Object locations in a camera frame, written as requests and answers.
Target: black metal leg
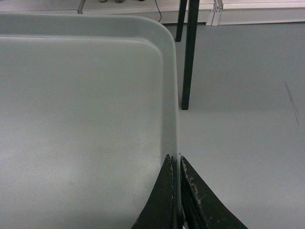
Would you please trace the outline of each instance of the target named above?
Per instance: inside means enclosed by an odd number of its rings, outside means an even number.
[[[181,41],[183,24],[184,24],[184,17],[185,17],[185,11],[186,11],[186,3],[187,3],[187,0],[180,0],[178,23],[177,23],[177,32],[176,32],[176,40],[175,40],[176,42]]]
[[[182,104],[181,104],[182,110],[189,109],[198,10],[199,10],[199,0],[190,0],[189,12],[188,12],[189,15],[187,19],[187,31],[186,31],[183,91],[182,91]]]

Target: gray floor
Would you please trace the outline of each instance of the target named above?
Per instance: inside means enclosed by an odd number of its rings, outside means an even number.
[[[305,24],[198,26],[180,150],[250,229],[305,228],[304,37]]]

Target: black chair leg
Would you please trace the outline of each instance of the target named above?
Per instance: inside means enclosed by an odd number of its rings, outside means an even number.
[[[182,110],[189,109],[191,80],[193,71],[199,0],[190,0],[186,31],[185,61],[183,74]]]
[[[177,32],[176,32],[176,39],[175,39],[176,42],[181,41],[184,18],[185,18],[185,11],[186,11],[186,3],[187,3],[187,0],[180,0]]]

